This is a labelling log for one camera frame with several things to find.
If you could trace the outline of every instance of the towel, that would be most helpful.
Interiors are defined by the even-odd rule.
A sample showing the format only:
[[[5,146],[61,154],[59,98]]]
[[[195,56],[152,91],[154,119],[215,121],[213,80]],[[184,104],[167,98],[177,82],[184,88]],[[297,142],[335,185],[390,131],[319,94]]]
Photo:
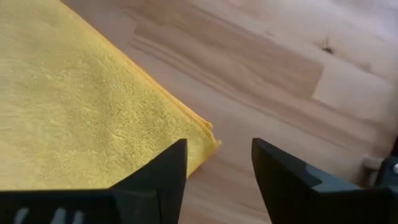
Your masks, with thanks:
[[[56,0],[0,1],[0,189],[110,187],[211,124]]]

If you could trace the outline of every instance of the light wood floor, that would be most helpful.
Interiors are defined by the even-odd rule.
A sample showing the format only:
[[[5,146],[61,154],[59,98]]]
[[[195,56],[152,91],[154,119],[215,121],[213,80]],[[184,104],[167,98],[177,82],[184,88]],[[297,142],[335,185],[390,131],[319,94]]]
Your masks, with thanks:
[[[214,124],[223,145],[189,178],[180,223],[270,223],[253,137],[351,181],[391,150],[395,0],[64,2]]]

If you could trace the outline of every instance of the black device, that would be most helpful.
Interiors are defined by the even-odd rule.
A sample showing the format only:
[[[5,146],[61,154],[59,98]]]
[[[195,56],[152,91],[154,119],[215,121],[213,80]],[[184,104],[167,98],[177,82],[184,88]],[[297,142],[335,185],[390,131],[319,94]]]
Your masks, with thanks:
[[[256,180],[273,224],[398,223],[394,148],[376,186],[362,189],[259,139],[252,140]]]
[[[186,176],[180,139],[108,189],[0,192],[0,223],[177,224]]]

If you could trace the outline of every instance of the black plastic object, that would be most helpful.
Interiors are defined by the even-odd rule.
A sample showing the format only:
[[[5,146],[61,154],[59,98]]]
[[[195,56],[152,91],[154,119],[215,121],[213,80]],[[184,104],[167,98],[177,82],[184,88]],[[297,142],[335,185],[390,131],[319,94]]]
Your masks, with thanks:
[[[0,223],[177,224],[186,176],[181,139],[109,189],[0,192]]]
[[[258,138],[252,163],[273,224],[398,223],[398,186],[361,189]]]

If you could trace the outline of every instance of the wood grain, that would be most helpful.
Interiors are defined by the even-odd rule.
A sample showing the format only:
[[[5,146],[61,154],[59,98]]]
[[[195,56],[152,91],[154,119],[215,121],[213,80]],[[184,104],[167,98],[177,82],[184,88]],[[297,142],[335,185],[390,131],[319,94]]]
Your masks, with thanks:
[[[254,137],[352,181],[366,155],[389,153],[396,30],[371,21],[395,19],[360,15],[396,4],[347,2],[65,0],[214,124],[223,145],[189,178],[181,223],[270,223],[251,165]]]

